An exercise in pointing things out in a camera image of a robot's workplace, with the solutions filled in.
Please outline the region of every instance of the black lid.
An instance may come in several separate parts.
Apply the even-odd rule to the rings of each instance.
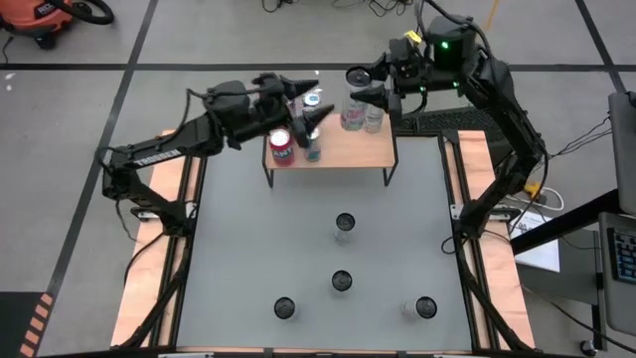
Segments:
[[[352,231],[356,226],[356,219],[348,213],[342,213],[336,218],[336,227],[342,231]]]
[[[351,278],[351,275],[343,269],[336,271],[336,273],[331,276],[331,284],[341,292],[351,288],[353,282],[354,280]]]
[[[437,304],[430,297],[420,297],[415,303],[415,310],[422,318],[432,318],[437,313]]]
[[[357,87],[365,88],[371,84],[371,74],[363,68],[353,68],[347,71],[347,84]]]
[[[289,297],[280,297],[274,303],[274,313],[280,319],[287,319],[294,315],[296,304]]]

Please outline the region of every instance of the white paper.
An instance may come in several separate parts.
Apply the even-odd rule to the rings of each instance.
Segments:
[[[547,216],[544,216],[544,218],[546,219],[546,222],[552,219]],[[512,239],[515,240],[515,238],[519,235],[543,224],[544,218],[542,218],[539,214],[527,212],[515,228],[515,231],[511,234]],[[515,225],[518,220],[519,219],[514,220],[510,223],[510,225]],[[515,261],[519,264],[528,265],[538,269],[560,272],[560,265],[558,262],[558,241],[553,240],[530,251],[516,255]]]

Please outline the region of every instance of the wooden table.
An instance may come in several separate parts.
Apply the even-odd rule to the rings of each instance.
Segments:
[[[479,197],[483,191],[494,180],[494,172],[490,161],[486,137],[481,131],[460,131],[459,143],[463,156],[466,177],[470,195],[472,198]],[[455,167],[453,158],[453,149],[450,144],[446,146],[446,154],[448,156],[449,169],[451,173],[451,182],[453,192],[455,193],[455,201],[461,203],[461,194],[459,191],[459,180],[457,176],[457,168]],[[168,198],[175,199],[179,189],[179,181],[183,168],[183,159],[175,159],[167,161],[155,166],[150,181],[150,186],[159,194]],[[195,186],[195,177],[198,170],[198,163],[195,161],[193,171],[191,173],[190,186],[188,190],[188,199],[192,198]],[[137,236],[137,244],[135,252],[143,247],[147,242],[152,240],[161,227],[158,221],[142,223]],[[506,225],[503,223],[489,223],[487,226],[489,231],[501,234],[507,237]],[[488,288],[493,304],[497,307],[501,315],[504,317],[510,327],[519,335],[519,337],[529,346],[535,346],[528,312],[522,294],[519,276],[517,274],[517,266],[512,249],[508,243],[496,238],[492,234],[485,233],[481,241],[481,251],[485,272],[488,280]],[[183,245],[176,250],[176,263],[178,265],[181,258]],[[142,255],[137,263],[130,270],[127,285],[124,289],[119,307],[119,314],[112,335],[111,344],[120,344],[126,340],[132,332],[137,328],[139,323],[145,318],[147,312],[154,304],[159,290],[159,282],[161,279],[161,271],[164,266],[167,250],[167,238],[161,240],[157,245],[152,247]],[[466,250],[467,260],[472,263],[470,251]],[[479,341],[483,348],[489,347],[488,333],[486,330],[486,322],[484,312],[475,298],[473,298],[475,315],[477,318],[477,326],[479,331]],[[161,329],[160,344],[167,344],[168,332],[170,330],[171,316],[174,311],[174,299],[167,306]],[[502,349],[506,345],[500,340]],[[181,351],[243,351],[243,352],[262,352],[262,349],[254,348],[234,348],[234,347],[179,347]],[[274,352],[307,352],[306,350],[292,349],[274,349]],[[356,353],[356,351],[347,351],[348,353]],[[370,351],[358,351],[358,353],[372,353]]]
[[[398,150],[391,131],[389,116],[385,115],[382,127],[377,133],[363,130],[350,131],[340,124],[340,114],[329,114],[318,125],[320,128],[319,143],[322,147],[320,160],[307,161],[304,149],[293,143],[294,162],[289,166],[279,166],[274,161],[267,144],[263,143],[263,169],[267,183],[273,186],[274,170],[294,169],[334,169],[334,168],[380,168],[385,176],[385,186],[389,185],[398,165]]]

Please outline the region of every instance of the red vacuum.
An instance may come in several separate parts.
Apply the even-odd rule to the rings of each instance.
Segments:
[[[86,0],[103,12],[93,16],[84,2],[72,0],[0,0],[0,28],[35,39],[41,49],[52,49],[56,35],[69,27],[73,19],[95,25],[108,25],[114,20],[110,7],[102,0]]]

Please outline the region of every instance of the gray floor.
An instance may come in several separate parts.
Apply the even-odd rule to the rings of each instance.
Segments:
[[[380,19],[366,7],[332,9],[327,0],[300,0],[275,14],[265,14],[256,0],[108,0],[117,15],[112,26],[76,24],[49,52],[17,39],[7,50],[10,62],[126,64],[148,5],[155,2],[139,63],[371,62],[388,39],[414,28],[412,9],[401,17],[391,13]],[[492,0],[439,2],[451,13],[473,15],[479,24],[486,22],[492,5]],[[586,5],[613,62],[636,65],[632,36],[636,2],[587,0]],[[432,16],[427,8],[425,20]],[[502,0],[488,37],[495,55],[511,64],[602,64],[573,0]],[[0,44],[6,38],[0,33]],[[47,289],[92,152],[107,125],[121,79],[126,78],[123,71],[93,69],[0,71],[1,290]],[[230,79],[249,81],[258,71],[135,72],[121,111],[112,112],[110,123],[116,120],[116,125],[110,142],[145,139],[176,125],[185,87],[202,90]],[[342,105],[342,72],[284,73],[293,78],[318,77],[325,101]],[[13,78],[5,79],[10,74]],[[620,75],[628,89],[636,88],[636,74]],[[614,91],[607,73],[532,72],[514,73],[514,78],[519,101],[544,134],[550,152],[600,122],[607,112],[606,97]],[[434,93],[428,109],[464,103],[451,92]],[[194,104],[192,115],[201,110]],[[612,160],[606,137],[554,161],[548,186],[561,192],[565,211],[615,186]],[[132,243],[121,231],[112,202],[99,195],[98,187],[87,190],[91,200],[42,342],[43,355],[105,349],[110,341]],[[136,230],[132,220],[130,225]],[[588,307],[556,300],[589,321]],[[577,342],[589,334],[535,297],[526,295],[526,302],[538,346],[577,354]],[[613,336],[636,345],[633,337]],[[625,353],[610,347],[605,356]]]

